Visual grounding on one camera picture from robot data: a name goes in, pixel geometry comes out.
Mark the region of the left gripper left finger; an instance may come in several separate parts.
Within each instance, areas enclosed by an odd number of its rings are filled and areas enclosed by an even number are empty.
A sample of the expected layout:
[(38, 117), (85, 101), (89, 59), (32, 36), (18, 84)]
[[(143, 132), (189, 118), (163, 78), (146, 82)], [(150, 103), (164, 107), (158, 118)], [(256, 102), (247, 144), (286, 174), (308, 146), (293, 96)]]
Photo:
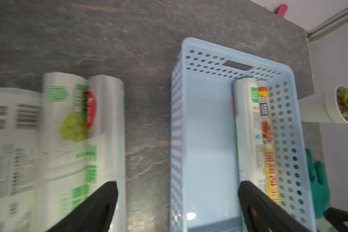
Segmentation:
[(115, 213), (118, 197), (119, 191), (116, 181), (105, 182), (49, 231), (107, 232)]

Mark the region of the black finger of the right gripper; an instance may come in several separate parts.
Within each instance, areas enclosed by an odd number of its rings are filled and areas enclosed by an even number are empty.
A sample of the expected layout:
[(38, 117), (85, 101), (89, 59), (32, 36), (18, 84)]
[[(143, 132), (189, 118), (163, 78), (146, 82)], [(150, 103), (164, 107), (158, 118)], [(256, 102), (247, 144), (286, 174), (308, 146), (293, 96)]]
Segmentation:
[(339, 232), (348, 232), (348, 212), (330, 207), (324, 212), (325, 219), (331, 223)]

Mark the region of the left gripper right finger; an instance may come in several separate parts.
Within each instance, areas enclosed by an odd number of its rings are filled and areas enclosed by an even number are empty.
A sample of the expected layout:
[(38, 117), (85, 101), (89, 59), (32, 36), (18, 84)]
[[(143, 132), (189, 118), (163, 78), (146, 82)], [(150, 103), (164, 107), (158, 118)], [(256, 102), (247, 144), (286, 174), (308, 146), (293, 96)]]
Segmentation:
[(238, 198), (248, 232), (309, 231), (250, 181), (241, 182)]

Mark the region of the light blue plastic basket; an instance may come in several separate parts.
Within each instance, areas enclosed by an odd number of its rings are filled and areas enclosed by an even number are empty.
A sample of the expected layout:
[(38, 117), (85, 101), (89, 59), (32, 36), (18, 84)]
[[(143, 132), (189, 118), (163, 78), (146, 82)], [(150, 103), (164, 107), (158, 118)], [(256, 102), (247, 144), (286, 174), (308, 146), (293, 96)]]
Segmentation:
[(171, 77), (170, 231), (240, 232), (234, 82), (254, 78), (271, 94), (280, 206), (317, 224), (292, 69), (189, 37)]

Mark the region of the yellow plastic wrap roll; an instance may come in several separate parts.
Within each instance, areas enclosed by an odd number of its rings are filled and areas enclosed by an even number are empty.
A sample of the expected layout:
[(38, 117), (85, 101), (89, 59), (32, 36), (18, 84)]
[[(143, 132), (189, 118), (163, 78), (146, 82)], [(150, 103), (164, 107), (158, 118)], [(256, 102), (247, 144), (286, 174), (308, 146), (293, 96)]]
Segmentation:
[(257, 81), (262, 133), (264, 142), (264, 157), (266, 166), (267, 191), (269, 198), (280, 204), (278, 176), (276, 169), (276, 153), (274, 147), (274, 133), (272, 130), (271, 108), (266, 81)]

